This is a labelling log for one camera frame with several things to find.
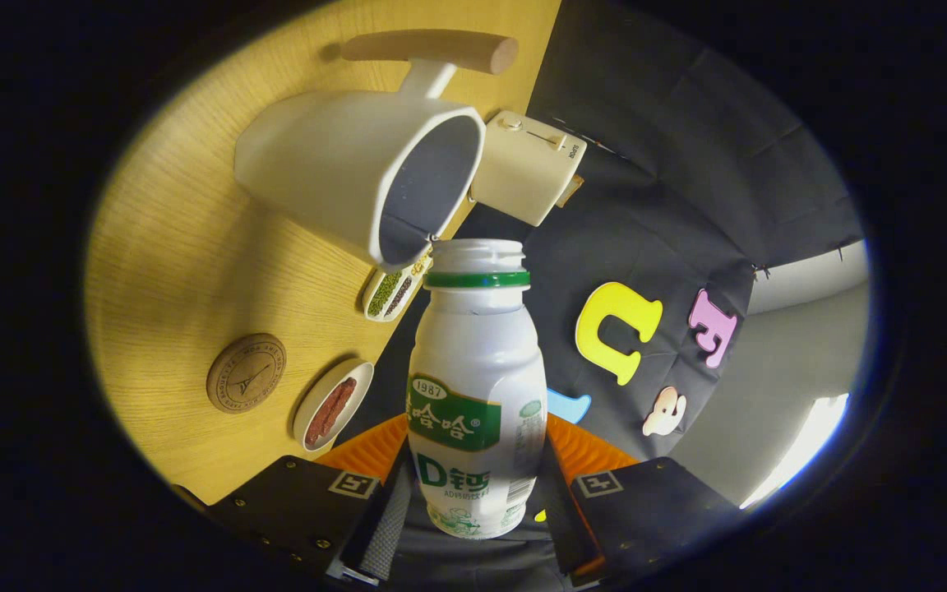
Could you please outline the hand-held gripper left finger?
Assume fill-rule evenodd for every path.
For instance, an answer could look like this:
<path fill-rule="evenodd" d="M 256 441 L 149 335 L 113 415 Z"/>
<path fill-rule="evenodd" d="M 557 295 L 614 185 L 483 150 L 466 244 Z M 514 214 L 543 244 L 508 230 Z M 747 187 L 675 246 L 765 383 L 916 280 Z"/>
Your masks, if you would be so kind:
<path fill-rule="evenodd" d="M 305 580 L 379 589 L 412 491 L 409 423 L 398 415 L 316 460 L 281 456 L 206 510 Z"/>

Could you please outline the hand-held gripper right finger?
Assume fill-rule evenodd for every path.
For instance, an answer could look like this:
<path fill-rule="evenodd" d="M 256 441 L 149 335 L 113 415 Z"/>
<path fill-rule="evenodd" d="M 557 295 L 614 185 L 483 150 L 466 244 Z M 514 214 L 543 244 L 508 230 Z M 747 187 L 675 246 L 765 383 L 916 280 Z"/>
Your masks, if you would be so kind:
<path fill-rule="evenodd" d="M 741 520 L 736 505 L 672 458 L 635 460 L 553 414 L 536 489 L 557 565 L 575 587 L 661 572 Z"/>

